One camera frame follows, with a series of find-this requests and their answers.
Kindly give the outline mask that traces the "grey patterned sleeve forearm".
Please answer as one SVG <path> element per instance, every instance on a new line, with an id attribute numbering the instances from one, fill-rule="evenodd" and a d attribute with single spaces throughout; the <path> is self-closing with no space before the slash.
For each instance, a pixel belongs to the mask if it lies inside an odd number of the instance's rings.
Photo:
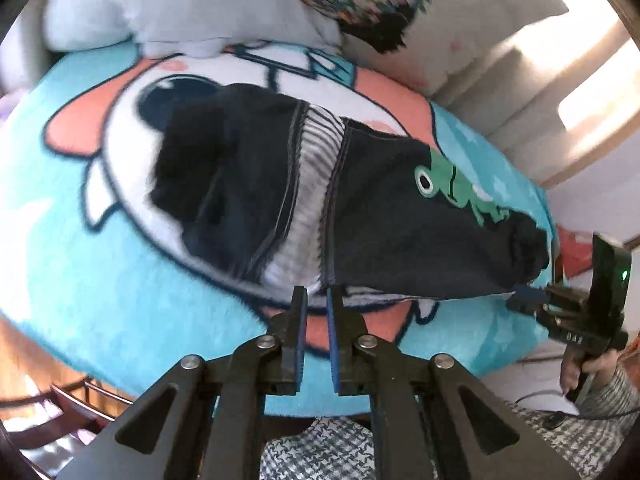
<path id="1" fill-rule="evenodd" d="M 618 366 L 612 379 L 592 389 L 577 416 L 566 416 L 555 428 L 544 422 L 550 412 L 508 407 L 536 431 L 582 479 L 595 479 L 605 470 L 630 433 L 639 415 L 639 391 L 626 370 Z"/>

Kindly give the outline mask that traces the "person's right hand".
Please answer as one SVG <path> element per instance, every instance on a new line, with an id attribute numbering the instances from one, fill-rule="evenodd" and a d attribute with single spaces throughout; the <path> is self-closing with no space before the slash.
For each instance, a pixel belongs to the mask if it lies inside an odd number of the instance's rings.
<path id="1" fill-rule="evenodd" d="M 567 394 L 575 390 L 581 374 L 593 374 L 593 388 L 600 389 L 606 386 L 616 371 L 619 356 L 620 352 L 612 349 L 598 358 L 587 359 L 582 350 L 567 347 L 563 354 L 560 371 L 562 393 Z"/>

